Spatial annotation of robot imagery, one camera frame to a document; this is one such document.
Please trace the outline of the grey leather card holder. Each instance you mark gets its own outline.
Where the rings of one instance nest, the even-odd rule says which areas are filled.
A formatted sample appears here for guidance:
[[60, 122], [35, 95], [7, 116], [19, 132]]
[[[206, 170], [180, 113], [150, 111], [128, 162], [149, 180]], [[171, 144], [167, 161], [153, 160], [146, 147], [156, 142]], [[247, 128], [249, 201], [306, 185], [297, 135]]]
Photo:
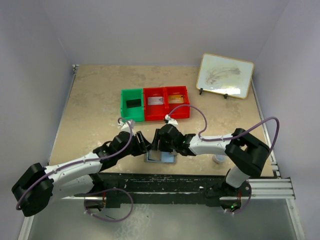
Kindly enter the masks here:
[[170, 152], [150, 150], [145, 154], [144, 161], [147, 163], [175, 164], [176, 158], [177, 156]]

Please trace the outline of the green bin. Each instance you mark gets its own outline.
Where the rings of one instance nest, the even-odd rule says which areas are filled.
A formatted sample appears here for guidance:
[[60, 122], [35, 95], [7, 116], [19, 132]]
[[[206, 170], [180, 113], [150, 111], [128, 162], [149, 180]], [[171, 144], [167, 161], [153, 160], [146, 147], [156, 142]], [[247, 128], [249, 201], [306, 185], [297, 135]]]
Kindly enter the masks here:
[[[127, 108], [126, 101], [133, 99], [141, 99], [141, 107]], [[142, 88], [123, 89], [121, 91], [120, 113], [123, 118], [134, 120], [135, 122], [144, 122], [144, 110], [144, 94]]]

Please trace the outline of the red bin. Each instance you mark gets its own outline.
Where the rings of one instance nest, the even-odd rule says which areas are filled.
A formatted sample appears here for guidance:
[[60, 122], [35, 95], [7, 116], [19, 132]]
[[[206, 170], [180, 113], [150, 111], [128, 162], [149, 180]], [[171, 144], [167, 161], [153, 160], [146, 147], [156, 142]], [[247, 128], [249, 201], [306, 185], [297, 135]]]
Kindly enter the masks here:
[[[164, 87], [149, 87], [143, 88], [143, 102], [144, 102], [144, 121], [161, 121], [164, 119], [166, 101], [166, 90]], [[148, 105], [148, 97], [163, 97], [163, 105]]]
[[[190, 117], [190, 108], [183, 105], [189, 105], [189, 97], [188, 97], [188, 90], [187, 87], [182, 86], [166, 86], [165, 88], [166, 96], [165, 99], [167, 101], [167, 105], [165, 106], [164, 115], [168, 115], [172, 110], [178, 107], [170, 116], [174, 119], [188, 119]], [[184, 103], [183, 104], [169, 104], [168, 103], [168, 96], [169, 95], [183, 95]]]

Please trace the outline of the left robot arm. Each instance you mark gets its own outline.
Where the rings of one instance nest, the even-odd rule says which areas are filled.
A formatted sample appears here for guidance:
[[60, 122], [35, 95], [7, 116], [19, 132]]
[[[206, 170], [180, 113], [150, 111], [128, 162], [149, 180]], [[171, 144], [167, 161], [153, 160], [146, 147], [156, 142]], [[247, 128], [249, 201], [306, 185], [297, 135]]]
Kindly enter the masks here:
[[98, 196], [107, 188], [100, 172], [115, 166], [126, 156], [144, 155], [152, 147], [141, 131], [134, 135], [121, 131], [113, 140], [78, 159], [52, 166], [35, 163], [11, 189], [17, 200], [16, 209], [30, 217], [57, 199], [74, 195]]

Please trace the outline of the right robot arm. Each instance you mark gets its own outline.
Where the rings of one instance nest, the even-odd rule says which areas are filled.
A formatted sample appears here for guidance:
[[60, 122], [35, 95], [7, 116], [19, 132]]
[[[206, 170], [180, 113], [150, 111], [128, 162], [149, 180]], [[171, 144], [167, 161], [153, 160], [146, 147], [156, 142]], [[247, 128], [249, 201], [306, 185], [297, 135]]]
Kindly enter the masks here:
[[229, 157], [234, 167], [228, 171], [222, 183], [222, 190], [228, 196], [235, 195], [250, 177], [261, 175], [271, 151], [264, 142], [242, 128], [236, 128], [227, 135], [201, 138], [195, 133], [182, 134], [172, 124], [155, 131], [152, 147], [182, 156], [210, 154]]

